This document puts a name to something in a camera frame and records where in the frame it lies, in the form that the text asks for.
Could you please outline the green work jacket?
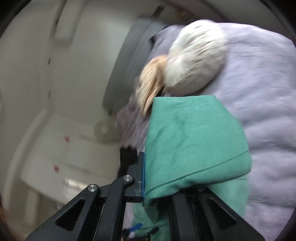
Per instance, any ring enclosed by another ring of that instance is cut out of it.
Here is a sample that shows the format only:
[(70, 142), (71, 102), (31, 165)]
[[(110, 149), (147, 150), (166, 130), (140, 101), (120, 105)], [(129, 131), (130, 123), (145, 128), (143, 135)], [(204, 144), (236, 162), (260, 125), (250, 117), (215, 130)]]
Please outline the green work jacket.
[(133, 206), (134, 232), (158, 227), (152, 240), (170, 240), (166, 206), (159, 199), (206, 185), (240, 216), (248, 200), (252, 158), (240, 123), (212, 95), (157, 97), (145, 142), (144, 202)]

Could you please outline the black garment on bed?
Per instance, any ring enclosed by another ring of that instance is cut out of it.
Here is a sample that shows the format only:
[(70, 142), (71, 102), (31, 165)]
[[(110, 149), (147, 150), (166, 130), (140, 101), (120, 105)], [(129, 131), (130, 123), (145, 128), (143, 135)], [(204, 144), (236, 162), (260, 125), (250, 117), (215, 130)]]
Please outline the black garment on bed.
[(136, 164), (138, 162), (138, 152), (136, 149), (133, 149), (131, 146), (127, 148), (120, 148), (120, 167), (118, 170), (118, 177), (124, 176), (127, 174), (129, 166)]

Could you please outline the white standing fan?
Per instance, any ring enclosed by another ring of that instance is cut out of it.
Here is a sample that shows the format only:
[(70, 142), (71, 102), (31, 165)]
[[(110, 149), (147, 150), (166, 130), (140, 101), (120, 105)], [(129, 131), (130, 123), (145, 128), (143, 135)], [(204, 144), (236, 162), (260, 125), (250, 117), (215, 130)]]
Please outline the white standing fan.
[(98, 121), (94, 127), (94, 134), (101, 143), (114, 143), (120, 140), (116, 119), (108, 116)]

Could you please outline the white wardrobe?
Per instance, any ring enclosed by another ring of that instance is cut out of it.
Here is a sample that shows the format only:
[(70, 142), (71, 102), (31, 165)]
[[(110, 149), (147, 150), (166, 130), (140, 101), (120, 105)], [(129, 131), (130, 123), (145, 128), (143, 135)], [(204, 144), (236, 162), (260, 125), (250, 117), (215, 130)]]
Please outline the white wardrobe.
[(93, 126), (54, 114), (34, 143), (21, 180), (44, 196), (66, 204), (89, 184), (111, 184), (119, 165), (119, 144), (102, 144)]

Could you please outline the grey padded headboard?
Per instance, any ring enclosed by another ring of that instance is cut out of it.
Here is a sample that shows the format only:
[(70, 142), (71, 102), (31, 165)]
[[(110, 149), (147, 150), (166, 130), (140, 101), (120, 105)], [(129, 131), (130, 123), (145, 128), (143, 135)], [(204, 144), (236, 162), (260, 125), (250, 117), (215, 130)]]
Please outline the grey padded headboard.
[(134, 82), (145, 66), (154, 45), (153, 38), (169, 24), (139, 16), (128, 32), (109, 78), (102, 106), (114, 114), (125, 106), (134, 91)]

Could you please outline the cream pleated round cushion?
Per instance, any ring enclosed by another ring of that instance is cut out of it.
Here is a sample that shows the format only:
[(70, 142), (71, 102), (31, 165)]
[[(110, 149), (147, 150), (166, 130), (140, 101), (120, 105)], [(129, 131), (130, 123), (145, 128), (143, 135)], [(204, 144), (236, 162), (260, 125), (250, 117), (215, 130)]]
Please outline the cream pleated round cushion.
[(177, 96), (201, 90), (222, 69), (227, 51), (227, 36), (218, 23), (198, 20), (185, 26), (169, 49), (166, 89)]

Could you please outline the lavender embossed bedspread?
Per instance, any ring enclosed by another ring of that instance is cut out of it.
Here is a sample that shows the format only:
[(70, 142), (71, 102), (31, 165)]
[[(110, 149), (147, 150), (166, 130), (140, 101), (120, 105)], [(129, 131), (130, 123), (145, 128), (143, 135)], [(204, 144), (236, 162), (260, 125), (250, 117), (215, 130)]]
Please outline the lavender embossed bedspread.
[[(255, 26), (219, 25), (227, 36), (225, 64), (190, 95), (216, 96), (241, 123), (253, 161), (244, 217), (266, 240), (275, 240), (295, 209), (295, 47)], [(168, 55), (184, 27), (156, 34), (150, 58)]]

